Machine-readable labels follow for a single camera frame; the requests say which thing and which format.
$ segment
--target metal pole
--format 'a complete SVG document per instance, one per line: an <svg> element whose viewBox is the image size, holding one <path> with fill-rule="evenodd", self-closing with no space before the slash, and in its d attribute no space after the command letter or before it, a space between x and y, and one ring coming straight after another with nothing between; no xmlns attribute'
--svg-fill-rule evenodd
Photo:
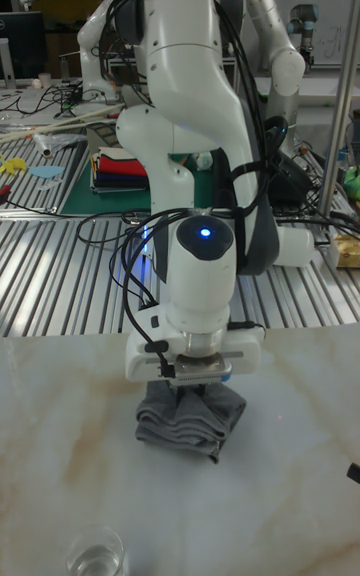
<svg viewBox="0 0 360 576"><path fill-rule="evenodd" d="M336 93L334 117L330 132L330 146L320 191L318 211L328 216L334 195L338 171L338 152L343 146L347 117L353 93L356 66L360 51L360 0L351 0L349 21L339 84Z"/></svg>

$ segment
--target folded gray towel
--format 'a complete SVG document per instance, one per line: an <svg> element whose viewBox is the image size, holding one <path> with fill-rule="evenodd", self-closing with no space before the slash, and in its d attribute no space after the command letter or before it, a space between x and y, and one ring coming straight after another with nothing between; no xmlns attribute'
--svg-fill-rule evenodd
<svg viewBox="0 0 360 576"><path fill-rule="evenodd" d="M245 399L223 383L172 387L167 381L153 381L136 412L136 438L169 449L190 449L217 463L245 407Z"/></svg>

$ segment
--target stack of fabric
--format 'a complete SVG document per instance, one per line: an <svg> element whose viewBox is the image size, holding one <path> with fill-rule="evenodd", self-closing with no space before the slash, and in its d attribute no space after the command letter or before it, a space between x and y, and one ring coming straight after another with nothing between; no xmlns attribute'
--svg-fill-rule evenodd
<svg viewBox="0 0 360 576"><path fill-rule="evenodd" d="M152 381L136 412L136 438L191 450L218 463L245 407L246 400L223 383L176 388L167 381Z"/></svg>
<svg viewBox="0 0 360 576"><path fill-rule="evenodd" d="M91 157L93 186L111 189L147 189L149 181L138 160L121 147L100 147Z"/></svg>

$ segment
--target blue led light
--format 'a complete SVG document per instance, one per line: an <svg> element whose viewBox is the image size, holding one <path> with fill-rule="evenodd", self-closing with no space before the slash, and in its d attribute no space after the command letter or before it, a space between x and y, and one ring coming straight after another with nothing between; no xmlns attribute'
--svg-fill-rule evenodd
<svg viewBox="0 0 360 576"><path fill-rule="evenodd" d="M148 228L147 228L147 225L144 225L144 230L143 230L143 233L142 233L142 237L143 237L143 238L147 238L148 233L149 233L149 230L148 230ZM144 247L142 248L141 252L142 252L143 254L146 254L147 251L148 251L148 243L145 243L145 245L144 245Z"/></svg>

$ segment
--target clear glass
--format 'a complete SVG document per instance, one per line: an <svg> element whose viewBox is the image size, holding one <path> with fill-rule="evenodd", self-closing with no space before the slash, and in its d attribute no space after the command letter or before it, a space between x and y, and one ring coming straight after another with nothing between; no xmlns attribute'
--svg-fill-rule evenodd
<svg viewBox="0 0 360 576"><path fill-rule="evenodd" d="M121 576L123 544L117 534L104 525L89 525L75 538L66 556L69 576Z"/></svg>

